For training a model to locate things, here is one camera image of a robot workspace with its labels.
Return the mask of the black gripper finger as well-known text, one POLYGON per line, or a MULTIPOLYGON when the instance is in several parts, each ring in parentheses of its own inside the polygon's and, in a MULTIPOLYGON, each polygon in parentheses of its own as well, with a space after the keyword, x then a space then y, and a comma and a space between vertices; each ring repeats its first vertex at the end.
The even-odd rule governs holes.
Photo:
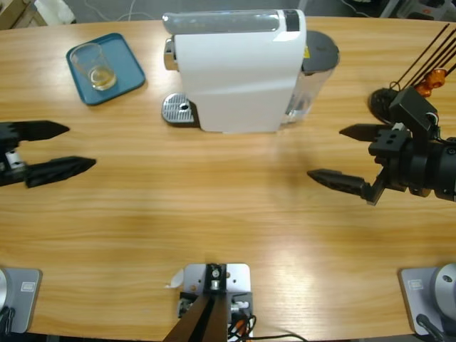
POLYGON ((339 133, 357 141, 373 142, 381 129, 382 125, 361 123, 350 125, 339 133))
POLYGON ((60 182, 89 170, 95 164, 95 159, 79 156, 52 159, 29 165, 24 174, 24 182, 28 188, 60 182))
POLYGON ((32 120, 14 123, 16 142, 48 140, 67 133, 70 128, 50 120, 32 120))
POLYGON ((362 177, 345 175, 342 172, 327 169, 310 170, 307 175, 317 183, 339 192, 357 195, 363 199, 371 190, 371 185, 362 177))

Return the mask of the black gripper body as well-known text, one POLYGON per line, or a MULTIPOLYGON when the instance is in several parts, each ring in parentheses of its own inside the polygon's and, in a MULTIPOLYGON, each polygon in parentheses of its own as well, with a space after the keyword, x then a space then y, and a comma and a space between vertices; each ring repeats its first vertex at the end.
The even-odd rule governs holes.
POLYGON ((26 140, 26 122, 1 123, 1 186, 23 182, 28 186, 28 165, 16 149, 26 140))
POLYGON ((407 129, 369 128, 363 134, 381 170, 373 184, 363 182, 363 199, 375 205, 385 189, 445 199, 445 144, 407 129))

